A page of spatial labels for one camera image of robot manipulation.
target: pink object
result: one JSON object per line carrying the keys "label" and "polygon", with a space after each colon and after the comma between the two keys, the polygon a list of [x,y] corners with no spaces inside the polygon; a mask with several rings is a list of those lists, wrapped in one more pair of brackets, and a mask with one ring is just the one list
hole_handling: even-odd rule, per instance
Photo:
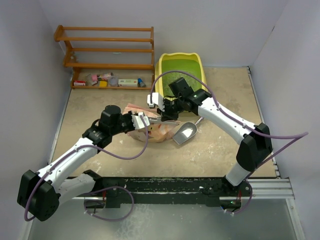
{"label": "pink object", "polygon": [[[156,113],[155,109],[149,109],[149,108],[146,109],[144,107],[134,105],[131,103],[128,103],[123,110],[124,113],[127,113],[129,111],[132,111],[132,112],[143,111],[146,116],[152,117],[152,118],[156,118],[159,116]],[[127,134],[133,139],[144,142],[146,140],[146,132],[142,132],[142,130],[144,129],[130,131]],[[152,123],[150,126],[148,126],[148,141],[150,143],[160,143],[160,142],[163,142],[164,140],[172,139],[176,131],[177,131],[176,126]]]}
{"label": "pink object", "polygon": [[91,75],[91,78],[92,78],[92,82],[93,82],[93,83],[98,82],[98,77],[97,77],[97,75],[92,74],[92,75]]}

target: small item on shelf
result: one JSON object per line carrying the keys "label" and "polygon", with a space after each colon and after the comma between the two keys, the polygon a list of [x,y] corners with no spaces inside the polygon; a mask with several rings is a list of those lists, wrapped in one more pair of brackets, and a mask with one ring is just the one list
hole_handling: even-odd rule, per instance
{"label": "small item on shelf", "polygon": [[86,81],[75,80],[75,81],[73,82],[73,85],[74,85],[74,86],[87,86],[88,83],[87,83]]}
{"label": "small item on shelf", "polygon": [[93,74],[91,73],[85,76],[85,81],[87,82],[88,86],[94,86],[98,83],[98,79],[93,77]]}
{"label": "small item on shelf", "polygon": [[141,80],[141,78],[138,78],[138,84],[141,88],[145,88],[146,84]]}
{"label": "small item on shelf", "polygon": [[118,77],[111,76],[108,80],[108,87],[118,87]]}
{"label": "small item on shelf", "polygon": [[138,87],[137,79],[119,79],[120,87]]}
{"label": "small item on shelf", "polygon": [[93,81],[106,81],[108,82],[109,79],[113,76],[114,74],[112,72],[104,73],[104,74],[92,74],[92,80]]}
{"label": "small item on shelf", "polygon": [[108,84],[107,81],[99,81],[99,83],[98,83],[99,87],[106,87],[107,84]]}

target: small box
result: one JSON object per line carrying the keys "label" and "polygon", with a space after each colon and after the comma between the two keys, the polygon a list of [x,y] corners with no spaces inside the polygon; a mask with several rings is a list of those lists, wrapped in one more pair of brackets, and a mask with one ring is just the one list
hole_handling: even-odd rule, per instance
{"label": "small box", "polygon": [[137,79],[119,79],[118,82],[120,87],[138,87]]}
{"label": "small box", "polygon": [[107,83],[108,82],[106,82],[106,81],[99,81],[99,87],[106,87]]}
{"label": "small box", "polygon": [[73,85],[74,86],[86,86],[86,81],[79,81],[79,80],[76,80],[73,82]]}

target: white wall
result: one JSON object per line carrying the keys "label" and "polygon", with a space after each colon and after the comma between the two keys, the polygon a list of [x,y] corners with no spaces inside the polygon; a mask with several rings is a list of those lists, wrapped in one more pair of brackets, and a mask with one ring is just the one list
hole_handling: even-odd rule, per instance
{"label": "white wall", "polygon": [[22,174],[43,167],[69,89],[70,74],[36,0],[0,1],[0,235],[16,240]]}
{"label": "white wall", "polygon": [[155,57],[196,52],[205,66],[251,65],[288,0],[39,0],[53,29],[154,26]]}
{"label": "white wall", "polygon": [[[277,158],[290,177],[307,239],[319,239],[320,1],[291,0],[252,67],[265,121],[273,134],[309,131]],[[279,149],[283,141],[274,142]]]}

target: beige floor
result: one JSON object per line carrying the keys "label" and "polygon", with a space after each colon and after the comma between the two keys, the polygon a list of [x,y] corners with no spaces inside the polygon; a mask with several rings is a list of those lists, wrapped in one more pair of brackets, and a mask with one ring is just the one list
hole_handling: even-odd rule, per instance
{"label": "beige floor", "polygon": [[[207,84],[218,101],[248,121],[259,124],[261,118],[246,68],[205,67]],[[142,78],[147,84],[150,74],[145,71],[113,71],[120,78]],[[123,110],[127,103],[147,106],[146,90],[74,89],[71,91],[66,113],[57,140],[53,159],[68,150],[100,117],[106,105],[118,105]],[[180,115],[181,121],[195,122],[199,117],[189,113]],[[126,134],[113,137],[106,149],[121,156],[137,154],[144,143]],[[78,176],[91,169],[101,176],[127,177],[221,177],[236,162],[238,145],[208,120],[198,126],[195,137],[182,145],[173,140],[150,143],[142,156],[135,160],[120,160],[99,153],[80,166],[72,175]],[[253,175],[275,177],[272,162],[268,162]]]}

